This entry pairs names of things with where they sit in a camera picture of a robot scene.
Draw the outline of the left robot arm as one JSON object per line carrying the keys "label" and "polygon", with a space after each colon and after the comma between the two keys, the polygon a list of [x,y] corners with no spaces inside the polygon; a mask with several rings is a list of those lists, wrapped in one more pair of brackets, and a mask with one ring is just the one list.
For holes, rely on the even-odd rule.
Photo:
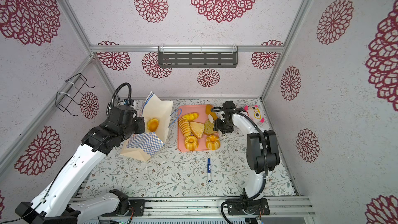
{"label": "left robot arm", "polygon": [[144,117],[134,109],[132,87],[121,84],[114,92],[106,120],[82,138],[81,145],[64,164],[56,178],[30,202],[21,202],[15,213],[28,224],[82,224],[112,213],[125,216],[131,210],[126,194],[114,189],[81,203],[70,200],[91,171],[115,147],[133,134],[145,132]]}

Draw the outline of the checkered paper bag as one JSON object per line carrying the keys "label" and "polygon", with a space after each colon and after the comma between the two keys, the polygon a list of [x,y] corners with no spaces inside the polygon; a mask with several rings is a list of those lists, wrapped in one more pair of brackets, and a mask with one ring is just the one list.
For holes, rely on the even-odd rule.
{"label": "checkered paper bag", "polygon": [[170,127],[181,113],[181,110],[173,110],[173,101],[161,100],[154,92],[150,92],[140,114],[144,117],[144,133],[134,134],[125,141],[120,154],[139,161],[148,161],[163,148]]}

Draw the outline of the long brown bread loaf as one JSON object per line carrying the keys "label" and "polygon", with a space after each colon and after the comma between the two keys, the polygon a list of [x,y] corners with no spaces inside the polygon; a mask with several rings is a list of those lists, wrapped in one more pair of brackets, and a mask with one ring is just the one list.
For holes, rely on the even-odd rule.
{"label": "long brown bread loaf", "polygon": [[216,119],[218,119],[218,116],[216,115],[216,113],[211,111],[212,108],[213,108],[212,105],[207,104],[205,107],[205,113],[206,113],[206,115],[211,116],[213,120],[216,120]]}

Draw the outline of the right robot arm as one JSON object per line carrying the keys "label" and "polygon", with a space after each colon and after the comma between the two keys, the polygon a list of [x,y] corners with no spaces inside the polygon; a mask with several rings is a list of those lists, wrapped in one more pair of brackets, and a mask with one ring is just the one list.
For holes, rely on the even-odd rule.
{"label": "right robot arm", "polygon": [[246,160],[253,172],[243,189],[243,195],[239,199],[227,199],[221,204],[221,215],[228,224],[232,222],[224,212],[225,206],[229,208],[229,214],[268,215],[268,201],[262,193],[269,173],[280,164],[276,133],[259,126],[265,120],[258,106],[236,107],[233,101],[227,101],[221,107],[211,108],[210,112],[220,113],[222,116],[214,120],[215,131],[227,134],[232,133],[234,127],[238,127],[246,134]]}

